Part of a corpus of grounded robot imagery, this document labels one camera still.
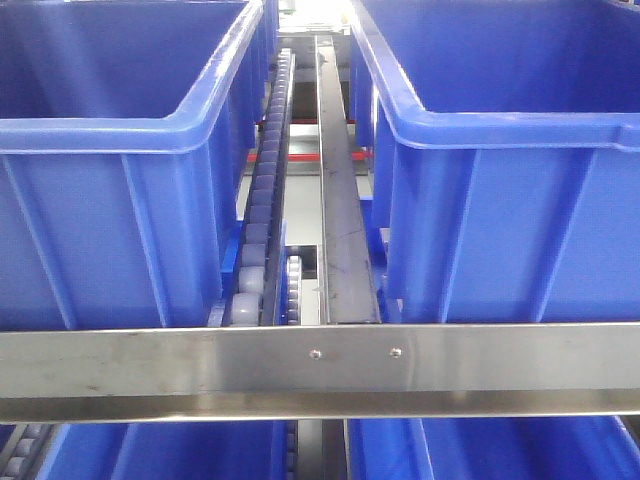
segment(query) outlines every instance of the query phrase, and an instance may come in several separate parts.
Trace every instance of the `gray roller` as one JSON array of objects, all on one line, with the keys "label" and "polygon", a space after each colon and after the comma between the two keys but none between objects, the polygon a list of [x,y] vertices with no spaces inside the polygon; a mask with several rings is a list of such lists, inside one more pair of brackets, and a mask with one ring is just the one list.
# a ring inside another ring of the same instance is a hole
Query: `gray roller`
[{"label": "gray roller", "polygon": [[246,243],[267,243],[269,240],[268,223],[249,223],[244,232]]},{"label": "gray roller", "polygon": [[265,150],[279,150],[280,149],[280,140],[266,140],[263,143]]},{"label": "gray roller", "polygon": [[272,203],[273,203],[273,189],[254,190],[251,193],[249,205],[252,205],[252,206],[262,205],[262,206],[268,207]]},{"label": "gray roller", "polygon": [[13,457],[7,462],[7,466],[4,469],[4,474],[9,477],[17,477],[22,473],[22,466],[24,465],[24,457]]},{"label": "gray roller", "polygon": [[37,438],[42,433],[44,427],[38,423],[30,424],[24,431],[24,437]]},{"label": "gray roller", "polygon": [[29,456],[29,453],[31,453],[31,449],[33,448],[33,444],[35,443],[35,441],[35,438],[21,438],[16,445],[14,455],[16,457]]},{"label": "gray roller", "polygon": [[281,136],[282,131],[275,128],[264,133],[265,140],[280,140]]},{"label": "gray roller", "polygon": [[254,179],[254,187],[259,190],[272,190],[275,183],[275,175],[258,175]]},{"label": "gray roller", "polygon": [[249,207],[248,220],[251,223],[269,223],[271,221],[271,206],[252,205]]},{"label": "gray roller", "polygon": [[[270,122],[267,122],[264,126],[265,131],[267,130],[282,130],[282,122],[278,122],[277,120],[272,120]],[[271,153],[273,155],[273,157],[266,157],[265,153],[266,150],[269,150],[267,148],[262,148],[262,155],[260,155],[260,158],[264,161],[269,161],[269,162],[275,162],[278,159],[278,151],[277,148],[271,149]]]},{"label": "gray roller", "polygon": [[293,451],[296,448],[296,434],[287,433],[287,450]]},{"label": "gray roller", "polygon": [[267,255],[264,243],[247,243],[242,246],[240,264],[243,267],[263,267]]},{"label": "gray roller", "polygon": [[275,175],[278,171],[278,164],[276,162],[265,162],[261,160],[255,168],[258,175]]}]

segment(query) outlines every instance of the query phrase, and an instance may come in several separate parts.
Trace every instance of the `metal rail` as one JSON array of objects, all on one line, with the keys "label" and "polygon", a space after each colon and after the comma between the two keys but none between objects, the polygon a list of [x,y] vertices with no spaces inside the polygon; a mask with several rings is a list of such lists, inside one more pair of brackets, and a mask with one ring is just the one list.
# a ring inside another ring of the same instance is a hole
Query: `metal rail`
[{"label": "metal rail", "polygon": [[0,420],[640,412],[638,324],[0,334]]},{"label": "metal rail", "polygon": [[330,36],[316,37],[327,323],[380,323]]}]

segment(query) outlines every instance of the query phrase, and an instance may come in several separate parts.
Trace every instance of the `white roller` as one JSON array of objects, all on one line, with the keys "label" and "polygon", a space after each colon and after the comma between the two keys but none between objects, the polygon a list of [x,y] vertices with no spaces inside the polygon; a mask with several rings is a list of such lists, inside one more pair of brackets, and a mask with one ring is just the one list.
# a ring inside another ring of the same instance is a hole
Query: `white roller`
[{"label": "white roller", "polygon": [[264,291],[264,267],[241,267],[238,273],[238,290],[241,293]]},{"label": "white roller", "polygon": [[300,273],[300,264],[299,263],[290,262],[288,268],[289,268],[289,272],[290,273]]},{"label": "white roller", "polygon": [[282,122],[283,120],[283,113],[270,113],[269,115],[267,115],[267,122]]},{"label": "white roller", "polygon": [[262,296],[257,293],[236,293],[231,302],[231,324],[258,325]]}]

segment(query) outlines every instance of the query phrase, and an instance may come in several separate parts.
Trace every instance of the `metal channel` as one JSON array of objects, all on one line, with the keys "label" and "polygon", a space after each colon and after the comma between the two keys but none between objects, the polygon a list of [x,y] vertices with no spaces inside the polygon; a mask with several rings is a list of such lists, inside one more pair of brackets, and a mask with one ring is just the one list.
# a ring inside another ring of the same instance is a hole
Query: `metal channel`
[{"label": "metal channel", "polygon": [[640,413],[640,324],[0,334],[0,421]]},{"label": "metal channel", "polygon": [[330,36],[316,37],[316,78],[326,323],[380,323]]},{"label": "metal channel", "polygon": [[324,480],[351,480],[345,444],[346,423],[346,420],[322,422]]}]

